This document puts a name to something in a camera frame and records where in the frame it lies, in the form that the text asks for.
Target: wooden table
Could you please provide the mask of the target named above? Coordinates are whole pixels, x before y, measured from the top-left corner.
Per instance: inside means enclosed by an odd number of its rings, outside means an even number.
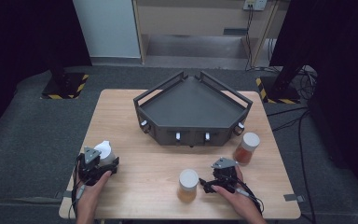
[[[139,128],[132,99],[142,92],[104,90],[96,105],[83,146],[95,147],[108,140],[120,157],[118,172],[110,177],[101,195],[96,218],[241,219],[225,199],[206,194],[202,186],[191,203],[181,202],[176,195],[184,169],[194,169],[200,178],[213,180],[211,164],[220,157],[232,159],[241,138],[234,135],[223,147],[160,146]],[[260,97],[253,91],[240,93],[254,102],[245,131],[257,133],[261,140],[250,164],[241,167],[244,182],[263,201],[264,218],[298,218],[297,202],[283,197],[294,192]],[[72,186],[71,177],[67,189]],[[61,217],[68,217],[70,204],[69,198],[63,199]]]

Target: jar lid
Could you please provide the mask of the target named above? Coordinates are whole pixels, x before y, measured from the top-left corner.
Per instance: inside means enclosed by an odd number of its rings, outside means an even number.
[[[183,190],[192,191],[199,183],[199,175],[192,169],[185,169],[179,176],[179,183]]]
[[[241,145],[243,148],[246,148],[248,151],[255,151],[255,149],[260,144],[260,138],[255,133],[246,133],[242,137]]]

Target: black curtain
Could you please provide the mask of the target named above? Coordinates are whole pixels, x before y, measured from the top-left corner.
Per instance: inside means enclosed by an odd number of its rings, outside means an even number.
[[[334,162],[358,177],[358,1],[292,0],[270,65],[301,51],[299,65],[318,74],[312,117]]]
[[[71,0],[0,0],[0,117],[21,80],[77,65],[91,62]]]

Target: yellow and black hazard tape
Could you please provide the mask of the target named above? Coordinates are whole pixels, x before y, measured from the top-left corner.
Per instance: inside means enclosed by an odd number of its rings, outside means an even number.
[[[74,94],[57,94],[57,93],[51,93],[51,94],[42,94],[42,99],[53,99],[53,100],[61,100],[61,99],[75,99],[77,98],[81,91],[83,91],[84,85],[86,84],[87,79],[89,78],[89,75],[84,75],[81,82],[79,83],[79,86],[77,87],[77,91]]]
[[[260,97],[261,100],[264,103],[271,103],[271,104],[289,104],[289,105],[293,105],[293,104],[300,104],[300,100],[297,99],[269,99],[266,89],[264,88],[263,83],[261,82],[260,78],[257,78],[255,80],[255,82],[257,83],[257,87],[260,90]]]

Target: jar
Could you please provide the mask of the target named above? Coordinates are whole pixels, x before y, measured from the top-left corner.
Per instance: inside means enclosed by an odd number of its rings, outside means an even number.
[[[252,158],[255,149],[260,144],[260,138],[255,133],[246,133],[243,135],[240,144],[234,151],[234,160],[240,165],[247,165]]]
[[[199,176],[194,170],[185,169],[179,175],[178,198],[184,203],[192,202],[197,195],[197,184]]]

